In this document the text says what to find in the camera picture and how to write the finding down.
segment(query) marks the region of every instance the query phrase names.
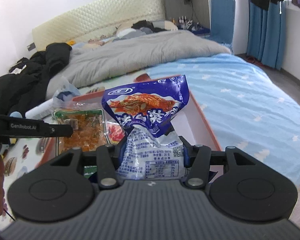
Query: gray blanket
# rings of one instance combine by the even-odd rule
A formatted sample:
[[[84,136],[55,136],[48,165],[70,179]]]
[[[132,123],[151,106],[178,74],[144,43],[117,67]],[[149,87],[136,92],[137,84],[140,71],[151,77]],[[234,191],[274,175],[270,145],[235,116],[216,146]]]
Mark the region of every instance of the gray blanket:
[[[189,31],[166,31],[110,42],[95,49],[73,49],[69,65],[54,76],[46,99],[52,98],[61,76],[77,88],[180,58],[209,57],[230,50]]]

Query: curtain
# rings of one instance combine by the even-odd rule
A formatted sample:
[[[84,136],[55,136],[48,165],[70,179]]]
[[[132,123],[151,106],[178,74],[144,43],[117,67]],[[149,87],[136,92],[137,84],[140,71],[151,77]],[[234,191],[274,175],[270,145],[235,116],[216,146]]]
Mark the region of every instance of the curtain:
[[[284,2],[270,3],[265,11],[249,0],[249,38],[247,56],[252,56],[263,65],[280,70],[286,32]]]

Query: blue chair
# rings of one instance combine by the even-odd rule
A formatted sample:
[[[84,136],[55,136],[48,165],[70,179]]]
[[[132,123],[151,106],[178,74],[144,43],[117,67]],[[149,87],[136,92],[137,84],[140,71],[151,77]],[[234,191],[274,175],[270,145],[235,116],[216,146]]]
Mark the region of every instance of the blue chair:
[[[232,49],[235,0],[211,0],[211,28],[208,40]]]

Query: blue star-patterned bedsheet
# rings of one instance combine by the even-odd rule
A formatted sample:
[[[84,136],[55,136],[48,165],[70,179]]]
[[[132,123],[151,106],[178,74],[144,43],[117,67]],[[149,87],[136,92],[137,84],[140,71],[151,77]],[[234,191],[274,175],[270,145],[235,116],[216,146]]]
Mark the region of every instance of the blue star-patterned bedsheet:
[[[300,186],[300,106],[239,57],[180,59],[147,70],[185,74],[222,148],[237,146]]]

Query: gray floor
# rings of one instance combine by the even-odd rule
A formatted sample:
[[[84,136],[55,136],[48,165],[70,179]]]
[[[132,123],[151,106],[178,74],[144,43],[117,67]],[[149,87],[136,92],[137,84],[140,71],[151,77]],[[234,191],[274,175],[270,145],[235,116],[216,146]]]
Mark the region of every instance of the gray floor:
[[[267,73],[271,81],[286,92],[300,105],[300,80],[292,76],[285,70],[274,70],[269,67],[261,67]]]

